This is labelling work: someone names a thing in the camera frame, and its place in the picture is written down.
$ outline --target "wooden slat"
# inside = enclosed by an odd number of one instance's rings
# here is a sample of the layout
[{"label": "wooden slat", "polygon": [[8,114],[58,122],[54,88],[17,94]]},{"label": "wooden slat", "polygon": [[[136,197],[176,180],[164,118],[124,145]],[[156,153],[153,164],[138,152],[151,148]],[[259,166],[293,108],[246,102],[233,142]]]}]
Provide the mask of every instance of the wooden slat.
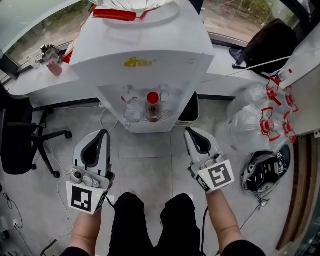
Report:
[{"label": "wooden slat", "polygon": [[279,251],[287,245],[295,232],[297,221],[301,215],[303,205],[304,191],[306,186],[307,172],[307,139],[299,137],[293,145],[294,148],[294,176],[293,189],[288,216],[282,231],[281,238],[276,249]]},{"label": "wooden slat", "polygon": [[298,225],[295,230],[295,234],[292,236],[291,241],[294,242],[298,239],[306,228],[308,218],[311,213],[311,207],[314,201],[317,183],[317,172],[318,172],[318,147],[317,140],[310,134],[307,136],[307,180],[306,188],[308,189],[304,194],[304,204],[301,209],[301,216],[298,221]]}]

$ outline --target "office chair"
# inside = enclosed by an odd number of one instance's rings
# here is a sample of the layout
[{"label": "office chair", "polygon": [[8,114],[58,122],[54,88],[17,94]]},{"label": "office chair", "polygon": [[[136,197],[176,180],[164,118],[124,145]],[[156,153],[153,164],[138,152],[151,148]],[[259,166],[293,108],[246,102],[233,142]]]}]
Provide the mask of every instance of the office chair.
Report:
[{"label": "office chair", "polygon": [[59,178],[60,173],[52,168],[43,143],[61,135],[71,139],[72,133],[62,130],[42,135],[47,115],[52,114],[53,109],[44,111],[39,125],[32,123],[33,110],[28,96],[11,95],[0,82],[0,156],[3,170],[10,175],[35,170],[37,166],[33,160],[39,150],[50,173]]}]

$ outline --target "black sleeve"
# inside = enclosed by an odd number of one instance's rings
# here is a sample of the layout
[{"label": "black sleeve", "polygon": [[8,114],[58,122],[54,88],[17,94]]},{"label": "black sleeve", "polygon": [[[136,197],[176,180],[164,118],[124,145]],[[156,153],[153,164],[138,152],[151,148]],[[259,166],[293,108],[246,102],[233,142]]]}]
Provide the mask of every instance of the black sleeve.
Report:
[{"label": "black sleeve", "polygon": [[60,256],[90,256],[86,251],[78,247],[68,247]]},{"label": "black sleeve", "polygon": [[234,241],[224,248],[221,256],[266,256],[265,253],[253,243],[246,240]]}]

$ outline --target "person's arm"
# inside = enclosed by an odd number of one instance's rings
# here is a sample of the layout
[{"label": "person's arm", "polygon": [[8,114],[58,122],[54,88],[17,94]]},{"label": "person's arm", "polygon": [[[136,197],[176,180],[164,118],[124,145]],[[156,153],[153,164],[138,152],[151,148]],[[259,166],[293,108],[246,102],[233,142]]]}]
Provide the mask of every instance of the person's arm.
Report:
[{"label": "person's arm", "polygon": [[76,218],[71,235],[69,247],[77,247],[90,256],[95,256],[97,238],[101,226],[101,213],[99,210],[94,215],[80,212]]},{"label": "person's arm", "polygon": [[209,215],[219,241],[220,254],[227,245],[243,240],[237,219],[220,189],[206,195]]}]

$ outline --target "black pants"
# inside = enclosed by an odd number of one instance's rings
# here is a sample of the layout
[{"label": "black pants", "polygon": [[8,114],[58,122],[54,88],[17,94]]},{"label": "black pants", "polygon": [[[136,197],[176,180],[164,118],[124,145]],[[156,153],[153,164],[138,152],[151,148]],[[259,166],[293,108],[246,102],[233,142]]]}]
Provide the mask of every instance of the black pants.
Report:
[{"label": "black pants", "polygon": [[198,256],[200,230],[195,206],[187,194],[180,194],[165,204],[160,218],[163,231],[156,247],[148,236],[145,204],[134,194],[124,193],[114,205],[108,256]]}]

